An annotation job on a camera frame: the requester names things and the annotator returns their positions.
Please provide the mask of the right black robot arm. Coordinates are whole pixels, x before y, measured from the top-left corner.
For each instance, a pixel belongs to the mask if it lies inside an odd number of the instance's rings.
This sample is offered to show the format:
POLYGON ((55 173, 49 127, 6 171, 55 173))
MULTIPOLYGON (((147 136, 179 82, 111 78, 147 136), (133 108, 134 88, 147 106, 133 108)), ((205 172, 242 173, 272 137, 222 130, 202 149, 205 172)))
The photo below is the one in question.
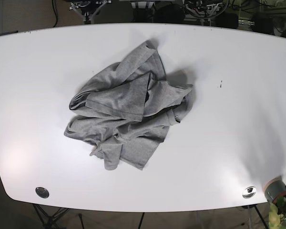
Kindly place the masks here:
POLYGON ((101 8, 111 3, 111 0, 69 0, 71 6, 69 10, 75 11, 82 19, 84 24, 93 24, 94 17, 99 14, 101 8))

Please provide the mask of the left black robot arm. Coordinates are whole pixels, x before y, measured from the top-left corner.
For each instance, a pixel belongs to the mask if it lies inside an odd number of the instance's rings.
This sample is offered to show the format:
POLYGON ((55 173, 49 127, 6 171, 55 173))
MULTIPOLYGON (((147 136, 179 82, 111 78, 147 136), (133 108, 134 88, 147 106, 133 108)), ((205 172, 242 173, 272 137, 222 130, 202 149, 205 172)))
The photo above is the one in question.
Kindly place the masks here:
POLYGON ((215 18, 225 12, 228 0, 183 0, 185 21, 212 26, 215 18))

